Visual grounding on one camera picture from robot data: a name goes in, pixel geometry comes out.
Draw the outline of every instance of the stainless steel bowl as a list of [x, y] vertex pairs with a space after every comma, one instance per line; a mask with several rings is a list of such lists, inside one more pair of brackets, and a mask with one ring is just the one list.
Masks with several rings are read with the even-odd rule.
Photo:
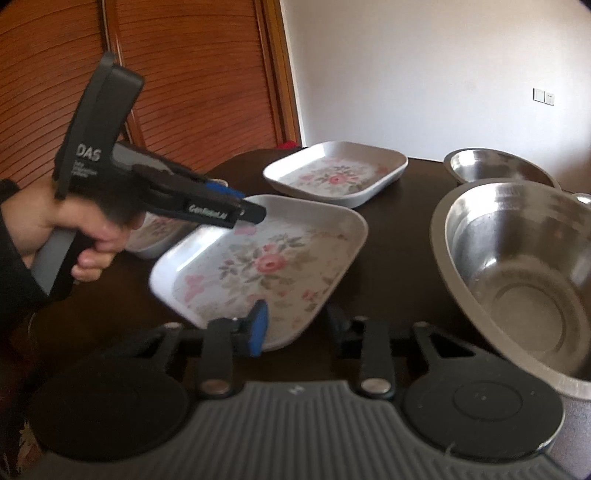
[[441, 200], [431, 245], [449, 292], [506, 358], [591, 400], [591, 209], [531, 181], [481, 180]]
[[550, 174], [521, 157], [488, 148], [465, 148], [446, 155], [443, 164], [458, 183], [484, 179], [531, 180], [560, 188]]

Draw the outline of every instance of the white tray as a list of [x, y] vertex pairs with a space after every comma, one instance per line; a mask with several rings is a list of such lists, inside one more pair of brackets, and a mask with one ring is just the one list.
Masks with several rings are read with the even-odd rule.
[[125, 249], [140, 258], [157, 258], [196, 226], [148, 212], [142, 226], [131, 232]]
[[289, 196], [355, 208], [398, 180], [407, 165], [394, 150], [324, 142], [273, 162], [263, 176]]
[[265, 299], [264, 350], [291, 343], [314, 319], [365, 243], [368, 226], [338, 206], [276, 195], [248, 200], [267, 208], [259, 225], [200, 226], [164, 254], [152, 292], [191, 323], [242, 317]]

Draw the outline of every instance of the wooden louvered door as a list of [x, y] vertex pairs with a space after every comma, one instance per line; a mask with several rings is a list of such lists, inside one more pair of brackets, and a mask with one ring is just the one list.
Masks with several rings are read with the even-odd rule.
[[95, 0], [20, 0], [0, 12], [0, 178], [48, 174], [102, 55]]
[[208, 171], [237, 153], [298, 141], [277, 6], [12, 0], [0, 12], [0, 178], [24, 186], [49, 174], [107, 49], [146, 79], [127, 128], [140, 146]]
[[252, 0], [117, 0], [125, 65], [146, 78], [146, 146], [199, 170], [280, 142]]

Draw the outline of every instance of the bowl rim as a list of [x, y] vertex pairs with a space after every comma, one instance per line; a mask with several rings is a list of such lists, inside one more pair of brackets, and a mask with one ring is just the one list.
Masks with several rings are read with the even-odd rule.
[[431, 217], [431, 249], [440, 277], [447, 291], [470, 323], [474, 325], [499, 354], [519, 368], [535, 377], [541, 378], [560, 394], [576, 399], [591, 400], [591, 381], [581, 380], [558, 372], [536, 360], [525, 349], [519, 346], [491, 319], [485, 309], [474, 298], [453, 263], [446, 239], [449, 210], [469, 190], [494, 183], [534, 184], [535, 188], [549, 189], [553, 195], [563, 196], [568, 201], [580, 205], [579, 201], [570, 193], [557, 191], [548, 185], [530, 180], [485, 179], [466, 183], [455, 188], [441, 199]]
[[443, 166], [445, 167], [445, 169], [447, 170], [447, 172], [449, 174], [452, 175], [452, 177], [454, 177], [460, 184], [465, 184], [465, 183], [471, 183], [466, 179], [463, 179], [462, 177], [460, 177], [456, 171], [452, 168], [452, 158], [457, 155], [460, 152], [465, 152], [468, 150], [486, 150], [489, 152], [494, 152], [494, 153], [500, 153], [503, 155], [509, 155], [510, 157], [514, 157], [517, 158], [529, 165], [531, 165], [532, 167], [536, 168], [537, 170], [539, 170], [540, 172], [542, 172], [544, 175], [546, 175], [546, 178], [549, 179], [549, 181], [552, 182], [552, 186], [555, 189], [558, 190], [562, 190], [562, 188], [560, 187], [560, 184], [558, 183], [558, 181], [552, 176], [550, 175], [547, 171], [545, 171], [543, 168], [539, 167], [538, 165], [536, 165], [533, 162], [530, 162], [529, 160], [526, 160], [522, 157], [519, 157], [517, 155], [513, 155], [513, 153], [509, 153], [509, 152], [503, 152], [502, 150], [495, 150], [494, 148], [482, 148], [482, 147], [473, 147], [473, 148], [460, 148], [459, 150], [454, 150], [453, 152], [449, 152], [445, 158], [443, 159]]
[[576, 193], [572, 193], [571, 195], [574, 198], [576, 198], [579, 202], [581, 202], [583, 205], [587, 205], [587, 206], [591, 205], [591, 194], [583, 193], [583, 192], [576, 192]]

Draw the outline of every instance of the gray ribbed mat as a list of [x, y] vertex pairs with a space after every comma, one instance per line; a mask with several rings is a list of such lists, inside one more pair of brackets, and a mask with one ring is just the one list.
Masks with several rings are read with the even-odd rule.
[[175, 438], [110, 463], [53, 453], [28, 480], [550, 480], [571, 479], [544, 455], [491, 465], [446, 456], [418, 440], [392, 405], [345, 382], [249, 383], [204, 402]]

